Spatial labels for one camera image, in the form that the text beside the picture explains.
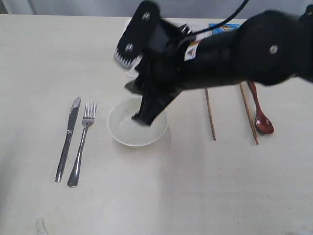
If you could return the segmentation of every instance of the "blue package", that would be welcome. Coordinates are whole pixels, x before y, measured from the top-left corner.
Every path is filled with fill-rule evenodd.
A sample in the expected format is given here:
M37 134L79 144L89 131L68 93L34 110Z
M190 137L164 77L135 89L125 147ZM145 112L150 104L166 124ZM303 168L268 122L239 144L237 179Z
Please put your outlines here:
M209 24L209 27L212 27L212 26L215 26L216 23L210 23ZM240 24L236 24L236 23L227 23L227 24L224 24L223 26L219 27L219 28L216 28L216 29L213 29L212 30L212 34L218 34L218 33L221 33L221 32L225 32L225 31L230 31L230 30L234 30L234 29L237 29L240 27Z

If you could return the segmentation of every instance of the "black cable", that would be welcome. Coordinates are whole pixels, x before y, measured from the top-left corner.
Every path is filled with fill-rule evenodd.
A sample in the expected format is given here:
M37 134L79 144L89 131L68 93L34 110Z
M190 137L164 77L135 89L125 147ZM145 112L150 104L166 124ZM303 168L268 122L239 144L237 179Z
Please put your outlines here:
M223 20L222 22L220 22L220 23L218 23L212 27L205 28L205 29L202 29L202 30L197 31L197 32L192 32L192 33L188 34L188 36L196 36L196 35L201 34L201 33L212 31L213 29L219 28L219 27L223 26L224 24L230 22L233 18L235 18L239 14L239 12L241 12L241 10L245 7L245 5L248 3L248 1L249 0L244 0L243 3L241 3L241 5L238 7L238 9L233 14L231 14L226 20Z

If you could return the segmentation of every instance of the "red spoon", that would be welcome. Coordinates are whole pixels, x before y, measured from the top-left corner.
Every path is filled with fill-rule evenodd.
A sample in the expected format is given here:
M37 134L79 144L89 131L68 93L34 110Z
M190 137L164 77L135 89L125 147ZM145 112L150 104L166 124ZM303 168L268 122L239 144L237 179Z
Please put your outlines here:
M256 92L256 87L254 82L247 82L254 102L255 102L255 108L256 108L256 115L255 115L255 128L262 132L263 134L267 134L270 135L274 132L274 127L272 125L272 123L270 122L270 120L263 114L260 104L259 104L259 99L258 99L258 95Z

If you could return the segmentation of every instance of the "knife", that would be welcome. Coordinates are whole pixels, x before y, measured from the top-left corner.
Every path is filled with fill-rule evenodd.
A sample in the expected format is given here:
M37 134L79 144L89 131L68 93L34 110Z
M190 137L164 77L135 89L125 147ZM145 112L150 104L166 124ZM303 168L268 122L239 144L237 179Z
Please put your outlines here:
M55 175L55 182L60 182L62 180L63 171L65 167L65 162L67 161L67 153L69 149L70 140L72 139L78 111L80 106L80 97L77 97L72 105L69 113L68 124L67 124L67 137L63 146L62 154L60 157L57 173Z

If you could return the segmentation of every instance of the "fork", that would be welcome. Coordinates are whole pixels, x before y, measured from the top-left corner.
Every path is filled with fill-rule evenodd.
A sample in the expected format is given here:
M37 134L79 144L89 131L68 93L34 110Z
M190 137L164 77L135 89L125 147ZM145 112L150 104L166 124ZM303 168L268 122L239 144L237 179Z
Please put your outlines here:
M83 149L84 149L84 144L85 144L85 139L86 139L86 134L88 131L88 128L93 125L94 118L96 115L97 111L97 103L94 100L87 100L86 105L85 105L85 112L84 112L84 117L83 117L83 134L82 134L82 139L80 140L80 145L78 149L78 153L75 159L75 163L72 169L72 172L69 176L67 186L69 187L75 187L78 184L79 180L79 173L80 173L80 165L82 162L82 155L83 155Z

